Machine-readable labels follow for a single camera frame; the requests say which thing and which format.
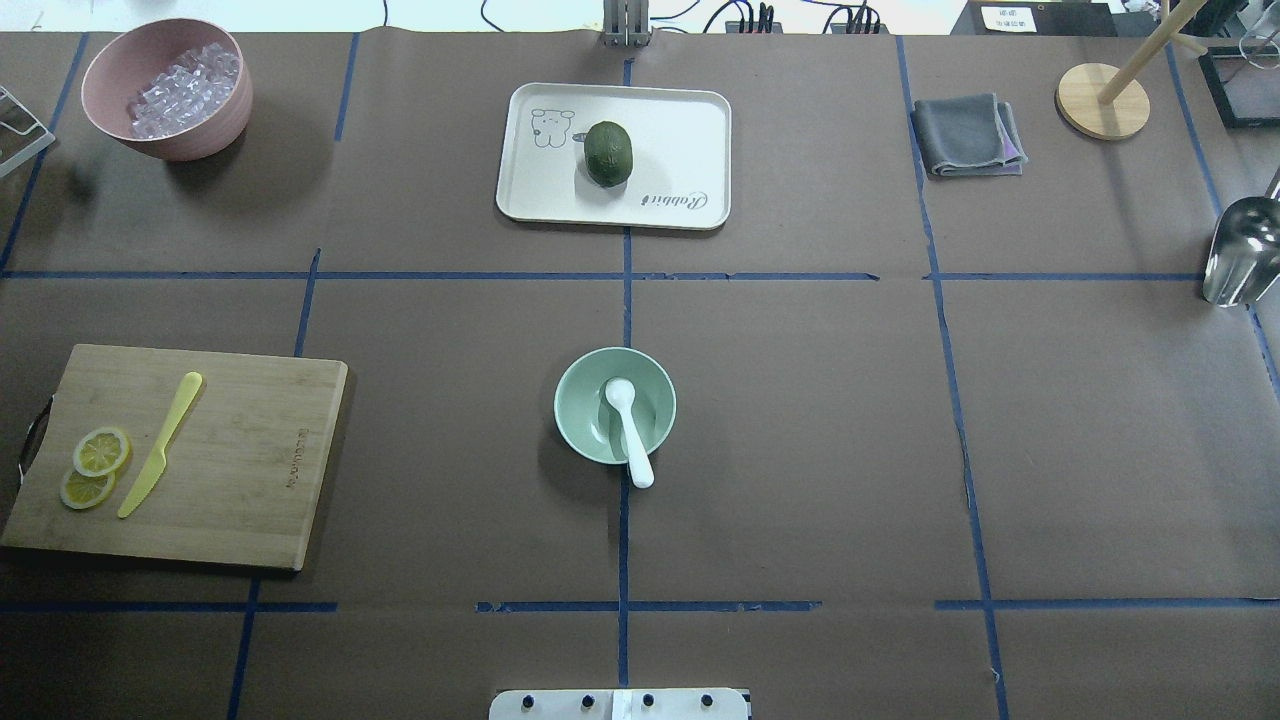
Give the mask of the white plastic spoon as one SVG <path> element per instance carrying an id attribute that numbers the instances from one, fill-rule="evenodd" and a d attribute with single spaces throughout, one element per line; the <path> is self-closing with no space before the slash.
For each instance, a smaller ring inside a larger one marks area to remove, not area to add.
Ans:
<path id="1" fill-rule="evenodd" d="M 623 377 L 608 379 L 604 389 L 605 401 L 618 413 L 622 425 L 623 450 L 632 484 L 639 489 L 653 486 L 655 475 L 648 457 L 646 446 L 639 433 L 634 415 L 636 391 L 634 383 Z"/>

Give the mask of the light green bowl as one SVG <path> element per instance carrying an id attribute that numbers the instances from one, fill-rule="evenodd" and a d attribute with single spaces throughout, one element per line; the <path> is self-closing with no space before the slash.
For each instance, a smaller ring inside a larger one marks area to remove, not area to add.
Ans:
<path id="1" fill-rule="evenodd" d="M 634 384 L 634 421 L 646 451 L 654 454 L 675 425 L 678 402 L 669 374 L 644 352 L 605 347 L 576 359 L 556 387 L 553 409 L 561 436 L 576 452 L 595 462 L 625 465 L 622 421 L 605 398 L 605 383 L 616 377 Z"/>

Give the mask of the pink bowl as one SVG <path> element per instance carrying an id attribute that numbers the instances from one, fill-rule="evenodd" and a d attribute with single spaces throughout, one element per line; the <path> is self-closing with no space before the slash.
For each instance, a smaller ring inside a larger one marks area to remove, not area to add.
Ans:
<path id="1" fill-rule="evenodd" d="M 86 115 L 105 135 L 166 161 L 207 158 L 246 128 L 253 83 L 237 41 L 205 20 L 148 23 L 90 63 Z"/>

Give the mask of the cream rabbit tray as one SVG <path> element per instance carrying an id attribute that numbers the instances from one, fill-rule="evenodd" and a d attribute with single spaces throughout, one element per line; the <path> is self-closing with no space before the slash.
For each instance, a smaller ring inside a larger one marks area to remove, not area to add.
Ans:
<path id="1" fill-rule="evenodd" d="M 585 135 L 627 131 L 634 172 L 593 182 Z M 609 85 L 527 83 L 513 91 L 495 205 L 517 222 L 712 231 L 732 199 L 732 111 L 719 94 Z"/>

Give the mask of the black power strip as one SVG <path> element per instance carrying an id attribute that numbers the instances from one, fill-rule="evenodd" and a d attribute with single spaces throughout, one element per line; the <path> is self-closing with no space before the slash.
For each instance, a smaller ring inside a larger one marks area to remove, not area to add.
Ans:
<path id="1" fill-rule="evenodd" d="M 776 17 L 776 6 L 765 1 L 732 1 L 726 8 L 735 8 L 739 18 L 724 22 L 728 35 L 781 35 L 783 26 Z"/>

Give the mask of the folded grey cloth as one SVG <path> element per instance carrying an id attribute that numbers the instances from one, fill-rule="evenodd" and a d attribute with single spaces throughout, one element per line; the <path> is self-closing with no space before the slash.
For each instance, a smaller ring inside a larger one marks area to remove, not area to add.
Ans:
<path id="1" fill-rule="evenodd" d="M 1012 106 L 995 94 L 916 100 L 911 120 L 932 176 L 1021 176 L 1028 163 Z"/>

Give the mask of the bamboo cutting board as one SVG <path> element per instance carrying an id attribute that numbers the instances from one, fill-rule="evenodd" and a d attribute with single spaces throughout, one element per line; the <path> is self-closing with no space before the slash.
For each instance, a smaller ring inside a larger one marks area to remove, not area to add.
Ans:
<path id="1" fill-rule="evenodd" d="M 168 446 L 166 469 L 120 518 L 188 372 L 204 386 Z M 337 360 L 77 345 L 3 543 L 300 570 L 347 378 Z M 100 427 L 129 436 L 131 460 L 106 502 L 69 509 L 59 487 L 73 448 Z"/>

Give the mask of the yellow plastic knife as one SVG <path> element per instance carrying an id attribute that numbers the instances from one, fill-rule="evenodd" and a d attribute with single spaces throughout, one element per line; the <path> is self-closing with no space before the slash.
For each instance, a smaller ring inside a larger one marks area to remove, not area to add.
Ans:
<path id="1" fill-rule="evenodd" d="M 143 466 L 123 498 L 122 505 L 116 510 L 118 519 L 125 519 L 134 512 L 161 479 L 168 466 L 166 454 L 169 446 L 173 442 L 180 423 L 186 419 L 189 409 L 204 388 L 204 383 L 205 379 L 200 372 L 187 372 L 182 377 Z"/>

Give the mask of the clear ice cubes pile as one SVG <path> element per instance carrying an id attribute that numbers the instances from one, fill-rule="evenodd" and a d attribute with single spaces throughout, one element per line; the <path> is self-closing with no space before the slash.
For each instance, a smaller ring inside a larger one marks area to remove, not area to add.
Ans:
<path id="1" fill-rule="evenodd" d="M 197 126 L 246 78 L 241 55 L 220 42 L 183 51 L 128 101 L 132 137 L 163 138 Z"/>

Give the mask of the wooden mug tree stand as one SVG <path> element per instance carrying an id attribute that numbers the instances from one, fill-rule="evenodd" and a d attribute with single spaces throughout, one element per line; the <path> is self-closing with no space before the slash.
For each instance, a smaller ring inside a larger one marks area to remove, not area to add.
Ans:
<path id="1" fill-rule="evenodd" d="M 1123 67 L 1089 61 L 1066 70 L 1053 96 L 1062 118 L 1097 140 L 1121 141 L 1140 132 L 1149 119 L 1151 104 L 1137 76 L 1204 5 L 1204 1 L 1180 1 L 1166 12 Z"/>

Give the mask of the lemon slice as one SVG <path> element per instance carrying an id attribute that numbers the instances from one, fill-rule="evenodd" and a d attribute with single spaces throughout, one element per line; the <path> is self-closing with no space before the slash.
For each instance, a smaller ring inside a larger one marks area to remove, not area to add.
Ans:
<path id="1" fill-rule="evenodd" d="M 105 502 L 116 487 L 116 471 L 87 477 L 69 468 L 61 478 L 59 497 L 61 503 L 76 511 L 93 509 Z"/>
<path id="2" fill-rule="evenodd" d="M 72 452 L 74 470 L 87 478 L 119 471 L 129 460 L 129 436 L 118 427 L 100 427 L 81 437 Z"/>

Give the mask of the lower lemon slice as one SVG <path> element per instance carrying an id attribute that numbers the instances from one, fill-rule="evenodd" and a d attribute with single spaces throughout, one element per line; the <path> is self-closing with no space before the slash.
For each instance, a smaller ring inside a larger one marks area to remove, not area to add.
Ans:
<path id="1" fill-rule="evenodd" d="M 76 511 L 93 509 L 105 502 L 116 487 L 116 471 L 87 477 L 69 468 L 61 478 L 59 497 L 61 503 Z"/>

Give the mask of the black framed tray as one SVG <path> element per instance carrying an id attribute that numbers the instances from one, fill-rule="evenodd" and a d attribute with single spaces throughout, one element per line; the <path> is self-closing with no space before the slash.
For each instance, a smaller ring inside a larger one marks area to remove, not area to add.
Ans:
<path id="1" fill-rule="evenodd" d="M 1210 47 L 1199 68 L 1222 124 L 1231 129 L 1279 127 L 1277 37 L 1249 35 L 1230 47 Z"/>

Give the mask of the aluminium frame post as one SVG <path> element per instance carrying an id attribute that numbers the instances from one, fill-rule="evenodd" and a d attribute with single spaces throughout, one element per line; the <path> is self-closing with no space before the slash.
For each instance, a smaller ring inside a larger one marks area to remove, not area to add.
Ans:
<path id="1" fill-rule="evenodd" d="M 645 47 L 652 41 L 648 0 L 604 0 L 602 42 L 608 47 Z"/>

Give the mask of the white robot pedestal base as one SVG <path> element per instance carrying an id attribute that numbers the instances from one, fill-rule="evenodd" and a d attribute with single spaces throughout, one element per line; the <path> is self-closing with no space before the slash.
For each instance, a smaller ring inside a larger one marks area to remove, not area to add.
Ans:
<path id="1" fill-rule="evenodd" d="M 728 687 L 502 691 L 489 719 L 751 719 L 746 691 Z"/>

